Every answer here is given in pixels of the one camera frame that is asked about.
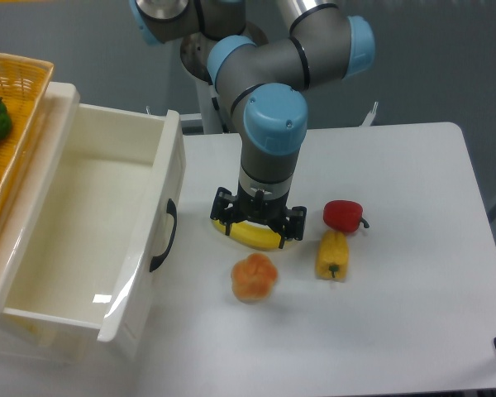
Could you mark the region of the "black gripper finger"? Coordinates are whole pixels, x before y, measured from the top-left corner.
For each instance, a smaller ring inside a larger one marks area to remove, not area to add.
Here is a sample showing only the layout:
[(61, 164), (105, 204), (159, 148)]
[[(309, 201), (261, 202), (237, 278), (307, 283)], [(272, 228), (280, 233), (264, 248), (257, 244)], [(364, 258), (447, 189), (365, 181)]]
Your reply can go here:
[(279, 235), (279, 249), (283, 249), (286, 242), (303, 239), (306, 217), (307, 208), (304, 206), (283, 207), (277, 217), (268, 221), (268, 227)]
[(210, 218), (224, 226), (226, 236), (231, 235), (231, 226), (242, 221), (238, 198), (226, 188), (219, 187), (212, 203)]

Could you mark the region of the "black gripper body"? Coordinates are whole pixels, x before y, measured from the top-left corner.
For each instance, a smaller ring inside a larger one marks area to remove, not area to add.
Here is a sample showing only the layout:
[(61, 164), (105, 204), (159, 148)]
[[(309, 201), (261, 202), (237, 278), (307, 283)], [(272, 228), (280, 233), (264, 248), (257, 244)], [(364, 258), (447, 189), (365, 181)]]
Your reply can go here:
[(286, 207), (290, 183), (272, 184), (278, 193), (261, 189), (252, 189), (247, 184), (238, 183), (234, 205), (234, 223), (249, 221), (266, 226), (285, 224), (288, 215)]

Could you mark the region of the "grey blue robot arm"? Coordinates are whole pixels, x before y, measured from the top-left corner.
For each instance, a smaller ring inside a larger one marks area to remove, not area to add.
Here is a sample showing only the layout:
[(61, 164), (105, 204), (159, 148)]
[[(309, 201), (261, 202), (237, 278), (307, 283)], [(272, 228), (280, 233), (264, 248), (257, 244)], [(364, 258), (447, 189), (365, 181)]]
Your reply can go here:
[(371, 67), (375, 38), (360, 16), (344, 15), (333, 1), (281, 1), (286, 39), (255, 43), (242, 1), (133, 1), (145, 40), (166, 43), (198, 38), (196, 59), (220, 107), (241, 137), (236, 192), (219, 188), (210, 217), (228, 236), (250, 223), (259, 237), (246, 245), (281, 248), (303, 238), (307, 210), (287, 200), (307, 133), (303, 92), (348, 79)]

